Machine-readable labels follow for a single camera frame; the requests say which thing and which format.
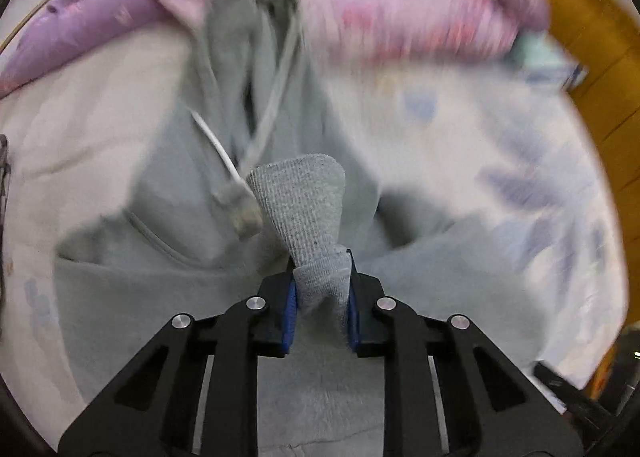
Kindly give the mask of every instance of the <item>purple pillow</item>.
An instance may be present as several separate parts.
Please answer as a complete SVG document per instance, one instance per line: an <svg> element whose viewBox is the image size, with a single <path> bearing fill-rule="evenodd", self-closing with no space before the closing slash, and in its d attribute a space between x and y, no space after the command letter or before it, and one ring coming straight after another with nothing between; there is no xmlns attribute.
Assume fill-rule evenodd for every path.
<svg viewBox="0 0 640 457"><path fill-rule="evenodd" d="M4 66L0 98L98 45L167 16L156 0L51 0Z"/></svg>

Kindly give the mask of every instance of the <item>blue gripper pad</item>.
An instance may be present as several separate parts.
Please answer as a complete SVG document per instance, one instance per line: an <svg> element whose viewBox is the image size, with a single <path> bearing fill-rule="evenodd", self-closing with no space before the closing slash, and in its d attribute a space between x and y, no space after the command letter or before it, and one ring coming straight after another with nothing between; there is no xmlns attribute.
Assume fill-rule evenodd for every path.
<svg viewBox="0 0 640 457"><path fill-rule="evenodd" d="M293 335L296 331L297 312L298 298L296 294L296 281L291 278L282 322L282 351L285 354L289 354L289 349L291 348L291 344L293 343Z"/></svg>
<svg viewBox="0 0 640 457"><path fill-rule="evenodd" d="M360 345L360 332L356 297L352 289L349 290L349 302L347 304L347 333L349 336L349 346L351 350L355 352Z"/></svg>

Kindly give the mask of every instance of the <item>silver screw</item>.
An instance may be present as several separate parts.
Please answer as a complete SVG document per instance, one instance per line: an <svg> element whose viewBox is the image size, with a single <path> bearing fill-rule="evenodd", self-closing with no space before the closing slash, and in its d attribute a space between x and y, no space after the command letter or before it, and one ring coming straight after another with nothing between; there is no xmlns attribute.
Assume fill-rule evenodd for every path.
<svg viewBox="0 0 640 457"><path fill-rule="evenodd" d="M383 311L390 311L396 308L396 300L388 296L383 296L382 298L378 298L376 305Z"/></svg>
<svg viewBox="0 0 640 457"><path fill-rule="evenodd" d="M471 322L469 321L469 318L467 318L466 316L463 316L462 314L456 314L451 319L451 325L453 325L456 329L460 329L463 331L469 328L469 325L471 325Z"/></svg>
<svg viewBox="0 0 640 457"><path fill-rule="evenodd" d="M252 311L259 311L262 309L267 302L265 302L264 298L261 296L252 296L249 300L246 301L246 306L249 307Z"/></svg>
<svg viewBox="0 0 640 457"><path fill-rule="evenodd" d="M171 319L171 325L176 329L184 329L191 323L191 317L187 314L177 314Z"/></svg>

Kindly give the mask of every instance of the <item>triangular cutout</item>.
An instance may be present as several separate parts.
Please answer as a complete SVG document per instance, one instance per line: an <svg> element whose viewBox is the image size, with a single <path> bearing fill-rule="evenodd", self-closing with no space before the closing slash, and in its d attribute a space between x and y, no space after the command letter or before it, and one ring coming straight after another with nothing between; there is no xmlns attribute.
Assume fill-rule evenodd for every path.
<svg viewBox="0 0 640 457"><path fill-rule="evenodd" d="M140 369L116 392L114 400L118 405L146 411L151 406L162 367L169 354L168 347L158 347Z"/></svg>
<svg viewBox="0 0 640 457"><path fill-rule="evenodd" d="M482 347L474 348L474 356L491 406L496 412L516 407L525 402L524 392Z"/></svg>

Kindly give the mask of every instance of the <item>bed sheet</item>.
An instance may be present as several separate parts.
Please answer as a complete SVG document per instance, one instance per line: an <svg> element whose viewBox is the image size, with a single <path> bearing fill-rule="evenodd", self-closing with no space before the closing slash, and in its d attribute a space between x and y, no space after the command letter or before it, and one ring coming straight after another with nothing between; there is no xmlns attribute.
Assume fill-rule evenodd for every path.
<svg viewBox="0 0 640 457"><path fill-rule="evenodd" d="M53 446L84 407L58 327L54 246L126 202L189 47L180 28L150 26L0 101L14 167L0 372ZM383 186L481 215L548 312L541 356L583 385L622 323L626 276L606 179L569 100L486 64L323 75Z"/></svg>

